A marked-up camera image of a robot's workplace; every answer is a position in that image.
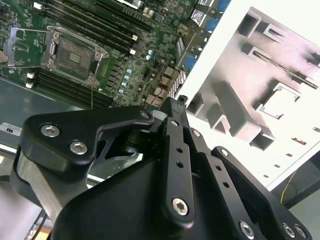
electronic chip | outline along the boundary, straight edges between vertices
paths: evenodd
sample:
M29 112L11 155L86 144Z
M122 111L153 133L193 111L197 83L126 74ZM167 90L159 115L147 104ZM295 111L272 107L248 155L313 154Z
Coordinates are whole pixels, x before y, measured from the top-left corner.
M154 18L154 20L158 23L161 23L164 19L164 16L162 16L161 14L157 14Z
M115 71L115 72L118 72L119 67L118 66L113 66L112 70Z
M110 73L110 76L111 76L111 77L117 76L117 72L112 70L111 73Z
M178 11L177 11L179 14L182 14L184 12L184 8L182 6L180 6L178 8Z
M90 72L95 52L65 37L60 37L56 53L57 70L76 74L85 80Z
M121 62L120 62L119 60L116 60L116 61L115 61L115 63L114 63L114 65L115 65L115 66L118 66L118 67L120 67L120 65L121 65Z
M115 78L114 76L110 76L110 77L109 77L109 81L110 81L110 82L114 82L115 80L116 80L116 78Z

cable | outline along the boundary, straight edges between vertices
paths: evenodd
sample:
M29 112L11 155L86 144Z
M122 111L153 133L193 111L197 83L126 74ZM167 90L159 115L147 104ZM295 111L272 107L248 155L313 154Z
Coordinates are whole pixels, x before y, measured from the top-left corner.
M44 224L45 224L46 219L47 219L47 214L45 214L45 215L43 216L43 219L42 219L42 221L41 221L38 229L36 230L35 234L32 236L31 240L36 240L38 234L40 233L42 227L43 227Z
M94 85L91 84L91 109L94 109Z
M285 194L285 191L287 190L287 187L289 186L292 178L294 177L294 175L296 174L297 170L294 171L294 173L292 174L292 176L290 177L289 181L286 183L284 189L283 189L283 192L281 194L281 200L280 200L280 203L283 203L283 200L284 200L284 194Z

screw hole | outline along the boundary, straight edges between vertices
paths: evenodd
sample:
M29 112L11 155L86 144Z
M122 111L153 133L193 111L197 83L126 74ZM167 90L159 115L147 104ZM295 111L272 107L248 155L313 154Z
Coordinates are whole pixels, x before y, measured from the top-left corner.
M177 161L175 164L181 169L184 167L184 165L179 161Z
M223 181L222 183L227 189L230 188L229 184L226 181Z
M175 125L176 127L179 126L179 123L178 123L177 121L172 120L171 123L172 123L173 125Z

ram slot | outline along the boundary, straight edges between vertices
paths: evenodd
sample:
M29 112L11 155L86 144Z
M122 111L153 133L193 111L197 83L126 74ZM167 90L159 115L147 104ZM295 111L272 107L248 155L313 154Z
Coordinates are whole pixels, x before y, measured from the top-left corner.
M129 10L128 8L124 7L123 9L126 9L125 12L114 8L110 3L104 2L101 0L96 0L95 2L96 6L105 9L106 11L117 15L119 18L122 18L124 20L127 20L131 24L135 25L137 28L140 28L144 31L151 32L152 31L152 26L150 23L146 20L145 17L140 16L139 14L136 14Z
M69 6L60 4L59 2L56 2L56 1L50 1L48 3L48 6L51 7L53 10L59 11L60 13L63 13L63 14L68 13L70 15L70 17L73 17L75 20L79 21L79 23L82 23L82 25L84 25L86 28L89 26L90 28L95 29L95 31L97 33L103 32L110 39L112 39L114 41L120 41L124 45L130 45L132 43L132 39L125 40L125 39L117 36L112 31L107 30L106 26L103 26L103 25L101 26L100 22L97 22L94 19L87 17L86 15L72 9Z
M68 2L70 2L70 4L72 4L72 6L75 6L76 8L81 10L83 13L85 13L88 17L90 17L92 20L94 20L97 25L101 26L102 28L107 27L114 34L117 34L127 40L132 40L134 38L134 36L138 35L136 32L110 20L105 15L103 15L101 12L92 11L92 10L82 6L81 4L78 4L78 3L70 1L70 0L68 0Z
M75 83L67 78L40 69L37 73L37 86L65 99L71 100L75 105L91 107L91 89ZM93 107L107 108L112 103L111 97L94 92Z
M48 4L54 6L55 8L60 8L60 10L63 10L65 12L68 11L78 20L84 22L85 24L91 25L91 27L95 28L97 32L104 31L109 35L110 38L113 38L115 41L121 41L124 45L130 45L134 42L133 35L124 35L121 32L104 24L101 19L95 19L94 12L92 14L84 14L83 12L78 11L75 7L66 4L61 4L59 1L56 0L48 0Z
M108 45L122 53L128 54L130 51L130 46L128 46L128 44L110 36L105 30L94 27L85 20L76 18L72 13L66 12L58 6L51 6L51 8L46 11L46 17L61 23L61 25L75 29L77 32L90 36L96 41Z

